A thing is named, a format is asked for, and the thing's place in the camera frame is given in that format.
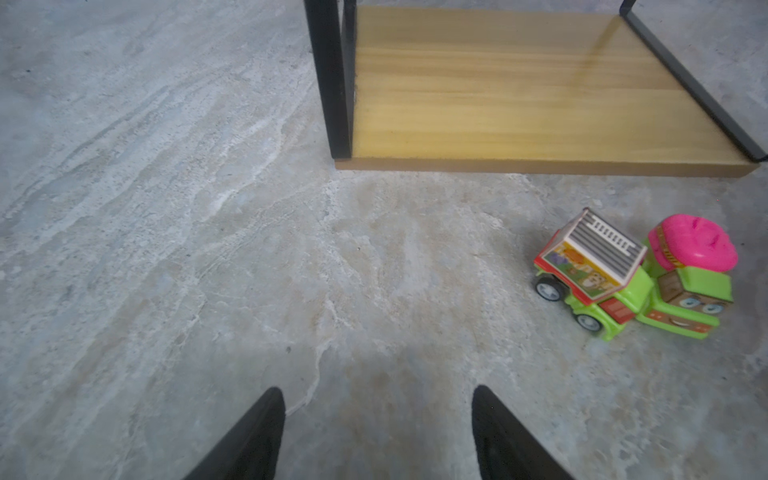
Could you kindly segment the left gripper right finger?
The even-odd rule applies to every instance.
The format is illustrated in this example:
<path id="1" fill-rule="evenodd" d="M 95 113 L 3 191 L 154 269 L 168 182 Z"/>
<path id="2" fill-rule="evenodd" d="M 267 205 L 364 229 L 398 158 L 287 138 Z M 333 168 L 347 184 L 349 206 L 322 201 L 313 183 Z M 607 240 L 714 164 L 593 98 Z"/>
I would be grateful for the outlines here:
<path id="1" fill-rule="evenodd" d="M 573 479 L 486 385 L 475 388 L 471 412 L 483 480 Z"/>

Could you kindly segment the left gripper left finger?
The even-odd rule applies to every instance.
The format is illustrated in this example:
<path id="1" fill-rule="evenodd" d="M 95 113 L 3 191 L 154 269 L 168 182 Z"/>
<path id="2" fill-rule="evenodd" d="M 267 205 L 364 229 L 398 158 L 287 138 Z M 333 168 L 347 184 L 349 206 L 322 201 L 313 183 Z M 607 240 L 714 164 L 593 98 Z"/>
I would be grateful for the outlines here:
<path id="1" fill-rule="evenodd" d="M 286 409 L 270 387 L 184 479 L 275 478 Z"/>

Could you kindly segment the red and green toy truck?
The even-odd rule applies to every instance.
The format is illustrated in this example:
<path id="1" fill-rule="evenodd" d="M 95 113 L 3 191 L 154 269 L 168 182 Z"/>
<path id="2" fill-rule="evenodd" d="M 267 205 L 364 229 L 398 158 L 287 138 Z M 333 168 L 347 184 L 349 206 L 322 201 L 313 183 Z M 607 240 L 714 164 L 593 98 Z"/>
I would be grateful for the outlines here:
<path id="1" fill-rule="evenodd" d="M 563 302 L 579 326 L 610 341 L 639 317 L 654 287 L 648 248 L 589 208 L 557 230 L 534 258 L 537 294 Z"/>

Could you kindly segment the green truck pink mixer toy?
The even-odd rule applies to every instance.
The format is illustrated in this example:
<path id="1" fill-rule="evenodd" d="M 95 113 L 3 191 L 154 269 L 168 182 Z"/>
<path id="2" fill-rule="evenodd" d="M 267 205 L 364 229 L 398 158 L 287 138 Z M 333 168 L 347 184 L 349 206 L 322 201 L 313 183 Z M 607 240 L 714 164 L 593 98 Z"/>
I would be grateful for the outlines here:
<path id="1" fill-rule="evenodd" d="M 729 235 L 706 218 L 674 214 L 648 233 L 645 244 L 642 268 L 652 289 L 637 319 L 685 337 L 707 338 L 734 303 L 729 272 L 738 253 Z"/>

